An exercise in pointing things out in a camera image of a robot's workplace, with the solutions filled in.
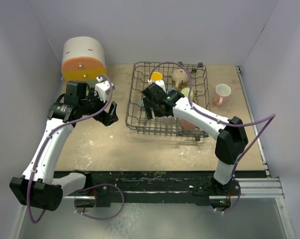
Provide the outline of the light green mug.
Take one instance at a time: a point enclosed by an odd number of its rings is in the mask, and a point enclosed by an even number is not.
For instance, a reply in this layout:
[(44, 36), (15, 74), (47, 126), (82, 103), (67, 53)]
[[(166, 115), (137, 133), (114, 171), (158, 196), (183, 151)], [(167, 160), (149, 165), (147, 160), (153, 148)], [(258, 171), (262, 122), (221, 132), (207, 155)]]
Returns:
[(182, 93), (185, 97), (190, 96), (190, 99), (193, 100), (193, 91), (190, 91), (190, 88), (188, 88), (188, 87), (183, 88), (183, 89), (181, 90), (181, 93)]

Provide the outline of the salmon pink tumbler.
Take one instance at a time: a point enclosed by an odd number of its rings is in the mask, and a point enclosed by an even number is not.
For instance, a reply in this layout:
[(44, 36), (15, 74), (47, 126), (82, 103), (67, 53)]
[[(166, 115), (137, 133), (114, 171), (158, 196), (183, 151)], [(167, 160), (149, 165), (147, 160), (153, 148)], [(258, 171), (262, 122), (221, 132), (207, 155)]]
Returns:
[(181, 120), (180, 124), (181, 124), (181, 127), (185, 130), (195, 130), (197, 128), (196, 125), (194, 125), (184, 119)]

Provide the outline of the pink faceted mug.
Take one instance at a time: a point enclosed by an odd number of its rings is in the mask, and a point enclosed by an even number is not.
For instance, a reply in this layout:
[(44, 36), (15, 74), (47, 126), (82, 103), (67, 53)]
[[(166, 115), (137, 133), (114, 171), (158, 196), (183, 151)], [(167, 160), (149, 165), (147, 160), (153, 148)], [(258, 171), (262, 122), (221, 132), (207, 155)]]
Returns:
[(232, 90), (228, 85), (218, 84), (212, 97), (213, 104), (220, 107), (227, 101), (231, 93)]

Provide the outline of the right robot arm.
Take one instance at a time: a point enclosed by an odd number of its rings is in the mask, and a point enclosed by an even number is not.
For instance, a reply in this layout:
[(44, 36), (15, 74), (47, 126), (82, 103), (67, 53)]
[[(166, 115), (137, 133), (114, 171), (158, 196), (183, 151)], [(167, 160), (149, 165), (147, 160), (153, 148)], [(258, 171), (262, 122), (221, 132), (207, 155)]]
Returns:
[(142, 95), (147, 119), (177, 117), (204, 130), (216, 140), (218, 164), (212, 178), (212, 189), (218, 195), (225, 194), (230, 189), (235, 163), (248, 144), (245, 129), (238, 126), (242, 120), (219, 116), (193, 103), (179, 91), (166, 93), (156, 83), (145, 88)]

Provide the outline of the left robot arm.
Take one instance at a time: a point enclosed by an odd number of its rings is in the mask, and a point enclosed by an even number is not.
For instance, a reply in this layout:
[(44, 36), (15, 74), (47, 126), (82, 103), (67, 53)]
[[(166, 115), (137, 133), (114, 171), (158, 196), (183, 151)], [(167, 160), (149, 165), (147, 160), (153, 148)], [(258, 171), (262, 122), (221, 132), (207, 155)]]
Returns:
[(44, 135), (30, 164), (22, 176), (13, 177), (9, 183), (22, 205), (55, 211), (64, 197), (76, 191), (81, 195), (92, 192), (91, 173), (75, 170), (54, 178), (54, 172), (64, 144), (79, 121), (93, 118), (105, 126), (118, 121), (117, 104), (106, 100), (114, 89), (108, 81), (94, 87), (85, 82), (67, 82), (65, 92), (49, 109)]

